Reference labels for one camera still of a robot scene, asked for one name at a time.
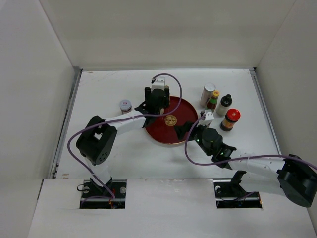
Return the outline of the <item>small yellow label sauce bottle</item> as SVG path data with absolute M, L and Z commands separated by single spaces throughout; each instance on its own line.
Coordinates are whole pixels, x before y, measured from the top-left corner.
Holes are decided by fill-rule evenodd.
M 169 99 L 169 97 L 170 97 L 170 92 L 169 92 L 169 86 L 168 86 L 168 85 L 165 85 L 164 91 L 165 91 L 166 97 Z

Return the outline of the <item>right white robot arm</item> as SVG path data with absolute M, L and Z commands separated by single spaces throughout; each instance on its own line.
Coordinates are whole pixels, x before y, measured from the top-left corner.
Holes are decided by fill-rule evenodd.
M 230 191 L 235 196 L 260 192 L 285 196 L 296 205 L 309 208 L 317 193 L 317 168 L 296 155 L 251 155 L 223 142 L 216 129 L 186 122 L 175 126 L 176 135 L 195 141 L 211 157 L 208 166 L 235 171 Z

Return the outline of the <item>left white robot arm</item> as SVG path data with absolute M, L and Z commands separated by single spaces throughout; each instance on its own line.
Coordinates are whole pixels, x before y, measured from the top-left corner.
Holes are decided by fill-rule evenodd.
M 111 196 L 112 177 L 108 172 L 106 160 L 110 155 L 116 137 L 135 129 L 145 128 L 169 107 L 169 87 L 164 89 L 145 88 L 145 101 L 126 114 L 108 120 L 109 124 L 99 125 L 83 132 L 76 141 L 76 147 L 85 158 L 88 167 L 99 178 L 90 178 L 88 187 L 92 195 Z

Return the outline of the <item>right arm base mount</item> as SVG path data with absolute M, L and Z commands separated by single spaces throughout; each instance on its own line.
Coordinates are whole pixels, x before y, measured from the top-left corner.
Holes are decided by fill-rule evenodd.
M 240 185 L 245 171 L 237 171 L 233 178 L 213 181 L 218 209 L 260 208 L 262 201 L 258 192 L 246 192 Z

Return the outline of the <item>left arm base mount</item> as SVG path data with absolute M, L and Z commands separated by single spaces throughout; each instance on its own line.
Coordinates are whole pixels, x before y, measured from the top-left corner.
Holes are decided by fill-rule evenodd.
M 80 209 L 124 209 L 127 193 L 127 180 L 111 179 L 106 186 L 114 194 L 111 194 L 103 186 L 98 186 L 92 179 L 84 180 L 77 186 L 81 193 Z

